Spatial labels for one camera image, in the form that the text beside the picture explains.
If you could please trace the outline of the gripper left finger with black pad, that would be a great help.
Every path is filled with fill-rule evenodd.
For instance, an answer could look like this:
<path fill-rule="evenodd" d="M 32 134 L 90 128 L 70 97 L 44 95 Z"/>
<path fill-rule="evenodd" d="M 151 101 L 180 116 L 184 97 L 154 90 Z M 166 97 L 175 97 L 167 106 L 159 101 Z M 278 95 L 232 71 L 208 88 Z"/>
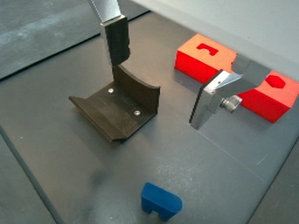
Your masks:
<path fill-rule="evenodd" d="M 130 57 L 127 17 L 120 12 L 118 0 L 88 0 L 88 3 L 99 20 L 111 66 L 115 67 Z"/>

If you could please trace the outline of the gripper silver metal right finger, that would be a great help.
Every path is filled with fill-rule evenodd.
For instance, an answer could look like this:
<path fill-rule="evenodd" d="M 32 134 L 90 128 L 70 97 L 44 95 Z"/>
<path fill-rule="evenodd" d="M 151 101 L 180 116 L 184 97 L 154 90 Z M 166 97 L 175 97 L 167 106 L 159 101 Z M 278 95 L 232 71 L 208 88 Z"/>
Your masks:
<path fill-rule="evenodd" d="M 242 103 L 239 94 L 256 88 L 271 72 L 269 67 L 240 54 L 232 62 L 231 69 L 232 73 L 219 70 L 200 87 L 190 118 L 190 124 L 196 130 L 219 108 L 230 112 L 236 109 Z"/>

